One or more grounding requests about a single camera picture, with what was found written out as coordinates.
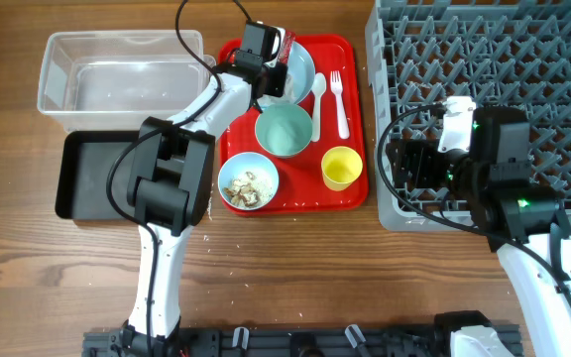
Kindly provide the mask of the light blue plate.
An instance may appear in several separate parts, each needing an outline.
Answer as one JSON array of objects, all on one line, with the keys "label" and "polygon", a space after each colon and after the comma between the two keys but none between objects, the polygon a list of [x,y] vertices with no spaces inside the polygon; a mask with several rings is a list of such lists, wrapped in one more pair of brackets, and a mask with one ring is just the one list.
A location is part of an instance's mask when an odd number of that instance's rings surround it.
[{"label": "light blue plate", "polygon": [[288,74],[293,77],[294,93],[297,96],[294,104],[298,104],[311,91],[316,70],[309,52],[297,42],[293,43],[289,54],[286,75]]}]

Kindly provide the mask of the red snack wrapper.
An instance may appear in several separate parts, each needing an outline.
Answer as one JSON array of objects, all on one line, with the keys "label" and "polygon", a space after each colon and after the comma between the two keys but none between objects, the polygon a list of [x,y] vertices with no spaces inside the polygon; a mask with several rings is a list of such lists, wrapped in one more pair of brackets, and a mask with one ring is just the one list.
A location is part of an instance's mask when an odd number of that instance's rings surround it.
[{"label": "red snack wrapper", "polygon": [[280,48],[278,52],[278,62],[287,64],[296,35],[294,32],[286,30],[285,28],[279,28],[279,34]]}]

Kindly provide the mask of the white plastic spoon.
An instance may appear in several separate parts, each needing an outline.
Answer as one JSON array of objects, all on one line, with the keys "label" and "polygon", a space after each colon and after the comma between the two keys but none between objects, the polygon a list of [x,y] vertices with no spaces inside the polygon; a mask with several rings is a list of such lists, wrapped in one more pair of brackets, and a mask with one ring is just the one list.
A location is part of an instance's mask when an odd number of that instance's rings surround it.
[{"label": "white plastic spoon", "polygon": [[312,110],[312,142],[318,142],[320,140],[321,133],[321,100],[322,96],[326,91],[326,79],[323,73],[318,72],[314,76],[314,80],[311,87],[311,92],[314,96],[313,110]]}]

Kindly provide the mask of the mint green bowl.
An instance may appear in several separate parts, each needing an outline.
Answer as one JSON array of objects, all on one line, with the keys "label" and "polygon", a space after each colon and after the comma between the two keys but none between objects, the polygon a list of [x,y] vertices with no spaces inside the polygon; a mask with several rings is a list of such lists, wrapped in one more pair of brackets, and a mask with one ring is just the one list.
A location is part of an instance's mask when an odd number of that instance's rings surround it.
[{"label": "mint green bowl", "polygon": [[266,108],[255,124],[257,142],[269,154],[291,158],[311,142],[312,119],[295,104],[275,104]]}]

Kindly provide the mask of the yellow plastic cup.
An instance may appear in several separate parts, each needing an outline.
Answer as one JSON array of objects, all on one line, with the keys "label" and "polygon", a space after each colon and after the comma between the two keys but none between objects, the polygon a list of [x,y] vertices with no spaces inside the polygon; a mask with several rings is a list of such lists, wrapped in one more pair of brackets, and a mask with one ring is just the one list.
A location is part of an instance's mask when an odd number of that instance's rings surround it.
[{"label": "yellow plastic cup", "polygon": [[325,186],[342,191],[354,183],[364,168],[359,153],[346,146],[329,149],[321,159],[321,172]]}]

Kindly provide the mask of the light blue small bowl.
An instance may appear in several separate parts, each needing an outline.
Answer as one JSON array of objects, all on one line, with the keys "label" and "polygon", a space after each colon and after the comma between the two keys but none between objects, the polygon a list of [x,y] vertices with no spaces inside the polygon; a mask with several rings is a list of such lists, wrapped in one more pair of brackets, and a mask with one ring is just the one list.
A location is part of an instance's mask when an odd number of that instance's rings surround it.
[{"label": "light blue small bowl", "polygon": [[[234,207],[230,204],[228,198],[225,196],[223,192],[223,187],[229,183],[231,179],[234,179],[237,175],[245,172],[245,171],[263,171],[268,174],[271,178],[274,188],[273,188],[273,197],[269,200],[268,203],[260,206],[256,209],[239,209]],[[262,154],[254,153],[254,152],[244,152],[233,157],[227,159],[224,164],[220,168],[220,172],[218,174],[217,180],[218,188],[220,195],[225,203],[227,203],[230,207],[241,210],[242,212],[250,212],[259,210],[267,206],[277,195],[277,191],[280,184],[280,177],[277,171],[276,166],[273,164],[271,160],[265,157]]]}]

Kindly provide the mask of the rice and nut leftovers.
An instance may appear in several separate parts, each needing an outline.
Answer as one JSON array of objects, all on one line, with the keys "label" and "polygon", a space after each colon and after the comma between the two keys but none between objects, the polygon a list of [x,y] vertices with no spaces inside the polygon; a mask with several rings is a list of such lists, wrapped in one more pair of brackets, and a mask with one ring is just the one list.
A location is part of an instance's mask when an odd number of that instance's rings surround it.
[{"label": "rice and nut leftovers", "polygon": [[256,209],[273,197],[273,182],[263,171],[245,171],[231,179],[223,192],[231,205],[239,209]]}]

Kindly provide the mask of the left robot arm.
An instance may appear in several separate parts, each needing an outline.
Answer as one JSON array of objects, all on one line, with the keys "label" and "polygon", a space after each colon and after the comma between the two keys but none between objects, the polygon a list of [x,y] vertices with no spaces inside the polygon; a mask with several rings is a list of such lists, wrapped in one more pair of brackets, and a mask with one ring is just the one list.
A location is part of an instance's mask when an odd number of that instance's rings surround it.
[{"label": "left robot arm", "polygon": [[141,263],[136,302],[121,330],[130,356],[176,356],[179,285],[186,244],[209,200],[216,141],[264,94],[286,85],[289,52],[238,50],[212,68],[208,86],[168,119],[150,117],[115,161],[133,163],[127,201],[139,227]]}]

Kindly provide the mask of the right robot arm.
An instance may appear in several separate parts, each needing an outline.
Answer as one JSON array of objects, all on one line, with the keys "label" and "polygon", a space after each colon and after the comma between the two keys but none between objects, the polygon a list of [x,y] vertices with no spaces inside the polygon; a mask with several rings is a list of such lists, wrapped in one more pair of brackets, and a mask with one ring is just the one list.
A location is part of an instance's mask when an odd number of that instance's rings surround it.
[{"label": "right robot arm", "polygon": [[394,183],[446,187],[465,200],[472,225],[451,228],[487,238],[518,299],[538,356],[571,356],[571,224],[557,191],[530,182],[530,125],[523,111],[489,106],[455,110],[429,105],[443,115],[437,144],[392,140],[391,122],[376,160],[390,161],[382,174],[393,196]]}]

